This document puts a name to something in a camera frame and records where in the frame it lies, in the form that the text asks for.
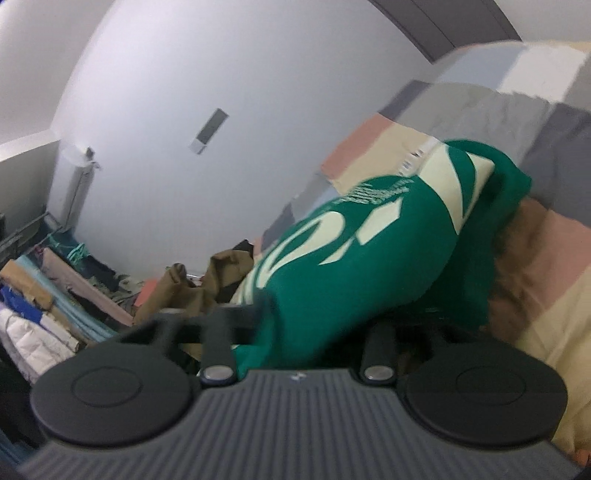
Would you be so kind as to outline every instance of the folded clothes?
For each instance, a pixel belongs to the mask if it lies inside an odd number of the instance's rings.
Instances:
[[[76,340],[64,327],[59,325],[55,319],[41,310],[35,308],[26,301],[20,294],[10,287],[3,286],[0,288],[0,294],[4,298],[6,307],[13,312],[18,313],[21,317],[41,325],[45,330],[54,335],[60,342],[65,344],[73,352],[78,351],[80,342]]]
[[[77,306],[72,299],[68,298],[67,295],[61,292],[61,290],[57,288],[28,257],[22,255],[15,263],[19,267],[22,267],[25,275],[33,278],[40,286],[42,286],[42,288],[46,289],[53,295],[57,308],[63,312],[68,320],[91,342],[101,342],[107,338],[111,338],[115,334],[114,330],[92,318]]]
[[[18,313],[21,317],[31,320],[32,322],[41,322],[43,312],[27,302],[25,298],[19,295],[11,287],[4,285],[0,288],[0,294],[4,299],[6,306],[13,312]]]
[[[0,340],[25,379],[32,384],[51,367],[74,355],[41,326],[19,317],[10,309],[0,310]]]
[[[72,291],[76,295],[91,301],[100,310],[107,313],[123,325],[131,325],[132,317],[111,299],[90,285],[78,272],[61,260],[50,248],[43,252],[43,273],[62,291]]]
[[[78,349],[86,345],[93,345],[95,340],[89,338],[80,329],[69,320],[69,318],[53,304],[53,296],[37,283],[27,271],[18,265],[14,260],[10,260],[0,271],[0,278],[12,288],[20,291],[24,297],[31,303],[39,306],[41,310],[47,312],[47,316],[54,319],[59,326],[71,334],[78,342]]]
[[[33,280],[14,260],[10,260],[0,270],[0,279],[12,288],[22,292],[25,298],[48,311],[53,305],[53,296]]]

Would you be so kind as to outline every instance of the patchwork blanket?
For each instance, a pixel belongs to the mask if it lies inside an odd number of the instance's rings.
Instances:
[[[493,335],[554,367],[569,405],[554,441],[591,449],[591,44],[466,47],[410,82],[321,164],[255,243],[257,258],[326,202],[397,175],[437,141],[505,153],[531,191],[495,240]]]

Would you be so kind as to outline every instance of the pink fabric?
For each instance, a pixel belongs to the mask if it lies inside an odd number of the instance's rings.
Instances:
[[[376,113],[335,148],[322,164],[322,172],[330,179],[338,178],[393,123]]]
[[[43,251],[43,273],[63,290],[71,290],[76,295],[90,300],[107,315],[119,323],[130,326],[132,317],[113,300],[90,285],[78,272],[70,268],[51,249]]]

